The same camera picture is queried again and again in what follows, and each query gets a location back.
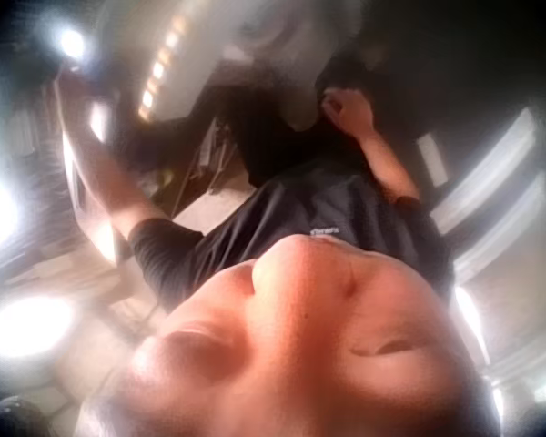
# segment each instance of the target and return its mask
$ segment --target black t-shirt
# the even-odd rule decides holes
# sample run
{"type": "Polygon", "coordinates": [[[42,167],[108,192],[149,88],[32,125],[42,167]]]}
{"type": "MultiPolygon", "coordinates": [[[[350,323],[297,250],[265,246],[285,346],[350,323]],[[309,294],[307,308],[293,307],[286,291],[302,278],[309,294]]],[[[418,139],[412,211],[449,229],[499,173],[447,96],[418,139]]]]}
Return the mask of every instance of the black t-shirt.
{"type": "Polygon", "coordinates": [[[146,281],[172,310],[218,271],[260,257],[286,236],[319,233],[400,259],[448,300],[450,257],[420,203],[391,205],[369,171],[326,159],[271,179],[205,237],[152,218],[129,241],[146,281]]]}

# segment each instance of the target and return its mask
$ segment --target person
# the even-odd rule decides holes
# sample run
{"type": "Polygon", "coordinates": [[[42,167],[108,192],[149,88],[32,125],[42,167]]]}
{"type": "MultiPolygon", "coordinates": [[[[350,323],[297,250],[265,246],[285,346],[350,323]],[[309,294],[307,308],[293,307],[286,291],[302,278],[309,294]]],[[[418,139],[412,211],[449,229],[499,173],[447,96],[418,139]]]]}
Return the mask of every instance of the person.
{"type": "Polygon", "coordinates": [[[449,253],[359,90],[325,90],[326,118],[292,137],[233,92],[258,189],[202,236],[100,147],[81,88],[56,88],[78,172],[169,314],[77,436],[499,435],[445,311],[449,253]]]}

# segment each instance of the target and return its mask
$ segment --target hand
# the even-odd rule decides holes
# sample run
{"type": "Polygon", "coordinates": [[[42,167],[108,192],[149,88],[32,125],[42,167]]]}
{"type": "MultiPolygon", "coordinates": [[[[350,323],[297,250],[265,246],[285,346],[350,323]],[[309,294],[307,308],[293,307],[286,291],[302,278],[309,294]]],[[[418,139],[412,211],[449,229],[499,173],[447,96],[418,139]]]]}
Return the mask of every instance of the hand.
{"type": "Polygon", "coordinates": [[[328,88],[321,107],[326,117],[342,132],[361,144],[377,135],[369,101],[357,89],[328,88]]]}

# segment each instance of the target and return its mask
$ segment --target sleeve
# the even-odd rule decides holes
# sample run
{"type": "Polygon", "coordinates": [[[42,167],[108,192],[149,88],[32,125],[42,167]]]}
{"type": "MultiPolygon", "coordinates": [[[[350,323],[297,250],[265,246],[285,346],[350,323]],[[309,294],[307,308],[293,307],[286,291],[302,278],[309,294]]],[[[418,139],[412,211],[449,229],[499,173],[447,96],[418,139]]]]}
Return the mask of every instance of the sleeve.
{"type": "Polygon", "coordinates": [[[186,274],[181,271],[184,260],[202,239],[200,232],[164,218],[145,220],[131,231],[128,240],[137,264],[160,302],[174,301],[174,296],[167,296],[177,293],[171,284],[177,274],[186,274]]]}
{"type": "Polygon", "coordinates": [[[449,303],[454,282],[453,263],[435,222],[415,198],[399,198],[395,208],[406,223],[420,274],[445,303],[449,303]]]}

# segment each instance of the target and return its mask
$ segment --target eye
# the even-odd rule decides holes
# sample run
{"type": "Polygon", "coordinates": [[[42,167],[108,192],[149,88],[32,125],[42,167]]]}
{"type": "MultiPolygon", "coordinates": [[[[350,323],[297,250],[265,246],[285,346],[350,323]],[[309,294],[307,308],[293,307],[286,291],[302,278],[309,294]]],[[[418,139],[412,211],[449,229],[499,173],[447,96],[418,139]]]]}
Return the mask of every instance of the eye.
{"type": "Polygon", "coordinates": [[[412,349],[414,349],[414,347],[408,341],[395,340],[380,346],[376,350],[373,350],[370,347],[357,346],[351,348],[350,352],[352,352],[354,355],[358,355],[359,357],[375,357],[378,355],[388,355],[391,353],[410,351],[412,349]]]}
{"type": "Polygon", "coordinates": [[[396,353],[403,351],[410,351],[412,345],[404,340],[391,341],[390,343],[381,346],[376,352],[375,355],[386,355],[388,353],[396,353]]]}
{"type": "Polygon", "coordinates": [[[235,370],[239,352],[227,344],[197,332],[174,332],[167,338],[175,365],[193,375],[222,379],[235,370]]]}

